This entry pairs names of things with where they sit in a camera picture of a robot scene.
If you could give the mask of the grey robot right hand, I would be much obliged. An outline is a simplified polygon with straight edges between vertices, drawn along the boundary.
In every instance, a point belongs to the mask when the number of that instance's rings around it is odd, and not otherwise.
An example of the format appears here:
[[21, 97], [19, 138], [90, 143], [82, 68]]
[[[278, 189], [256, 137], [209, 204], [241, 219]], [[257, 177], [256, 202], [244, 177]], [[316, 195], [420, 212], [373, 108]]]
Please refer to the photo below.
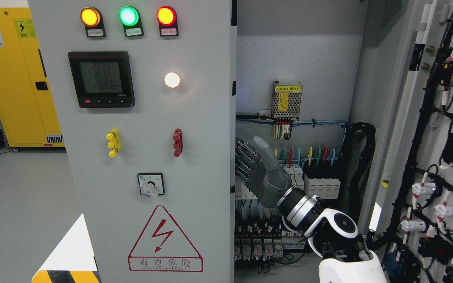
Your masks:
[[254, 136], [251, 143], [241, 139], [236, 142], [235, 175], [264, 207], [277, 207], [292, 183], [279, 165], [274, 150], [259, 136]]

